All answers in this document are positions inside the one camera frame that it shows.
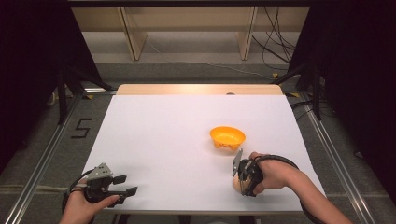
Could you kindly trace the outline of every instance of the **black cable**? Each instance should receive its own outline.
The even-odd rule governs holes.
[[[291,106],[291,109],[295,109],[295,108],[297,108],[297,107],[300,106],[300,105],[309,105],[309,104],[311,104],[312,102],[313,102],[313,100],[302,101],[302,102],[299,102],[299,103],[292,104],[292,105],[290,105],[290,106]]]
[[[285,63],[289,63],[286,59],[282,58],[280,55],[278,55],[277,53],[273,52],[272,50],[268,49],[267,47],[265,47],[262,43],[260,43],[256,37],[254,37],[254,35],[252,36],[253,39],[263,48],[266,49],[267,51],[270,51],[272,54],[274,54],[277,58],[279,58],[280,60],[282,60]]]
[[[276,44],[278,44],[279,46],[282,46],[282,44],[281,43],[278,43],[276,40],[274,40],[271,36],[269,36],[268,35],[268,32],[265,32],[266,34],[267,34],[267,36],[268,36],[268,38],[270,38],[274,43],[276,43]],[[285,48],[287,48],[287,49],[291,49],[291,50],[295,50],[295,47],[294,46],[291,46],[291,47],[289,47],[289,46],[284,46]]]
[[[297,170],[299,170],[298,166],[294,162],[290,161],[287,158],[277,156],[277,155],[264,155],[264,156],[258,156],[253,159],[253,161],[255,163],[259,163],[260,161],[267,161],[267,160],[283,161],[283,162],[291,165],[292,167],[296,168]]]
[[[267,13],[268,19],[270,20],[270,22],[271,22],[271,24],[272,24],[272,20],[271,20],[271,18],[270,18],[269,15],[268,15],[268,12],[267,12],[266,7],[265,7],[264,9],[265,9],[265,12]],[[275,30],[275,27],[274,27],[274,26],[272,26],[272,28],[273,28],[273,29],[271,30],[270,36],[272,35],[272,33],[273,33],[274,30]],[[266,49],[266,46],[267,46],[269,40],[270,40],[270,38],[268,38],[268,39],[265,41],[265,44],[263,45],[263,48],[262,48],[262,61],[264,62],[264,64],[265,64],[267,67],[276,69],[276,68],[274,68],[274,67],[268,65],[268,64],[265,62],[265,59],[264,59],[264,51],[265,51],[265,49]]]
[[[308,111],[305,111],[300,117],[296,119],[298,121],[300,118],[302,118],[304,115],[306,115],[308,112],[312,111],[313,109],[309,109]]]
[[[270,66],[268,63],[266,63],[265,60],[264,60],[264,49],[262,50],[262,61],[264,62],[265,66],[267,66],[269,68],[272,68],[272,69],[275,69],[275,70],[282,70],[282,71],[288,71],[289,70],[287,68],[276,68],[276,67]]]
[[[288,44],[288,46],[285,45],[285,47],[287,47],[288,49],[291,49],[291,50],[296,49],[296,47],[294,45],[292,45],[288,40],[286,40],[280,32],[279,32],[279,35],[280,35],[280,38]]]
[[[282,46],[282,49],[283,49],[286,57],[288,58],[288,60],[290,60],[291,56],[290,56],[289,52],[287,51],[287,49],[285,48],[285,44],[283,43],[283,39],[284,38],[280,34],[280,25],[279,25],[279,19],[278,19],[279,7],[276,7],[276,20],[275,20],[275,22],[273,22],[273,20],[271,19],[266,7],[264,7],[264,10],[265,10],[265,13],[267,14],[268,20],[271,22],[271,26],[273,27],[273,30],[272,30],[270,36],[275,31],[277,37],[279,38],[279,41],[282,43],[281,46]]]

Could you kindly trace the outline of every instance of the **hand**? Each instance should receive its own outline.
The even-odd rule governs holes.
[[[112,195],[101,202],[89,203],[85,199],[83,191],[74,191],[69,196],[60,224],[89,223],[96,213],[115,203],[119,197],[119,195]]]
[[[258,156],[264,155],[267,154],[252,152],[249,158],[253,160]],[[282,189],[284,187],[289,187],[289,177],[301,173],[298,169],[283,161],[261,161],[259,162],[259,167],[262,170],[265,178],[253,190],[254,194],[262,193],[265,189]]]

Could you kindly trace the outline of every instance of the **cable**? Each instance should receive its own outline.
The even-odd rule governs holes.
[[[0,192],[22,191],[24,185],[0,185]],[[35,192],[64,192],[66,188],[38,185]]]
[[[259,45],[262,46],[262,62],[265,64],[265,66],[267,66],[267,67],[269,67],[269,68],[276,69],[276,70],[284,70],[284,71],[287,71],[288,69],[285,69],[285,68],[276,68],[276,67],[270,66],[270,65],[265,61],[265,59],[264,59],[264,52],[265,52],[265,50],[267,49],[268,51],[272,52],[275,56],[279,57],[279,58],[280,58],[281,60],[283,60],[284,62],[289,63],[287,60],[281,58],[280,56],[278,56],[277,54],[275,54],[273,51],[271,51],[271,50],[269,50],[267,47],[265,47],[265,46],[267,45],[267,43],[268,43],[268,40],[269,40],[269,39],[267,39],[267,41],[265,42],[264,45],[262,45],[258,40],[256,40],[256,41],[259,43]]]
[[[298,117],[297,119],[296,119],[296,121],[298,121],[300,118],[302,118],[304,115],[306,115],[308,112],[311,112],[313,109],[309,109],[309,110],[307,110],[307,111],[305,111],[300,117]]]
[[[250,75],[255,75],[255,76],[263,77],[263,78],[269,79],[269,80],[276,80],[276,78],[266,77],[265,75],[262,75],[262,74],[260,74],[260,73],[242,71],[242,70],[239,70],[239,69],[230,67],[230,66],[219,65],[219,64],[214,64],[214,63],[189,63],[189,62],[171,61],[171,60],[166,59],[166,58],[163,56],[163,53],[160,52],[157,48],[155,48],[149,41],[146,41],[146,42],[147,42],[155,51],[157,51],[157,52],[161,55],[161,57],[163,57],[163,59],[164,59],[166,62],[168,62],[168,63],[206,64],[206,65],[209,65],[209,66],[231,69],[231,70],[234,70],[234,71],[236,71],[236,72],[240,72],[240,73],[244,73],[244,74],[250,74]]]
[[[284,51],[286,57],[287,57],[288,63],[289,63],[289,62],[290,62],[290,59],[291,59],[291,55],[290,55],[288,49],[294,50],[295,47],[294,47],[291,43],[289,43],[289,42],[282,36],[282,34],[280,33],[280,24],[279,24],[279,19],[278,19],[279,7],[276,7],[276,19],[275,19],[275,21],[273,21],[273,20],[271,19],[271,17],[270,17],[270,15],[269,15],[269,13],[268,13],[266,7],[264,7],[264,10],[265,10],[265,13],[267,14],[268,20],[270,21],[271,26],[272,26],[272,31],[271,31],[271,33],[270,33],[269,35],[268,35],[268,32],[265,32],[265,33],[268,35],[268,39],[267,39],[267,41],[266,41],[266,43],[265,43],[264,46],[267,45],[269,39],[271,39],[272,41],[274,41],[276,44],[280,45],[280,46],[282,47],[282,49],[283,49],[283,51]],[[272,33],[273,33],[273,32],[276,33],[276,35],[277,35],[277,37],[278,37],[280,43],[277,43],[277,42],[272,38]]]
[[[260,43],[256,37],[254,37],[254,35],[252,36],[252,38],[263,48],[266,49],[267,51],[270,51],[272,54],[274,54],[277,58],[279,58],[280,60],[282,60],[285,63],[289,63],[286,59],[280,57],[278,54],[276,54],[275,52],[271,51],[270,49],[268,49],[267,47],[265,47],[264,45],[262,45],[262,43]]]
[[[300,105],[309,105],[309,104],[311,104],[312,102],[313,102],[313,100],[302,101],[302,102],[299,102],[299,103],[292,104],[292,105],[290,105],[290,106],[291,106],[291,109],[293,110],[293,109],[297,108],[297,107],[300,106]]]

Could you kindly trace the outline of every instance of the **forearm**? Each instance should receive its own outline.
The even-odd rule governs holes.
[[[311,215],[324,223],[352,223],[335,207],[303,172],[296,171],[288,180],[291,188],[300,198]]]

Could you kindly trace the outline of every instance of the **white tabletop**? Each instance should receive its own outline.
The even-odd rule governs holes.
[[[214,148],[209,132],[233,126],[252,151],[296,163],[324,193],[284,95],[116,95],[106,112],[84,171],[105,162],[127,175],[113,190],[138,186],[116,205],[126,214],[259,215],[301,211],[290,189],[266,190],[256,198],[233,189],[236,151]]]

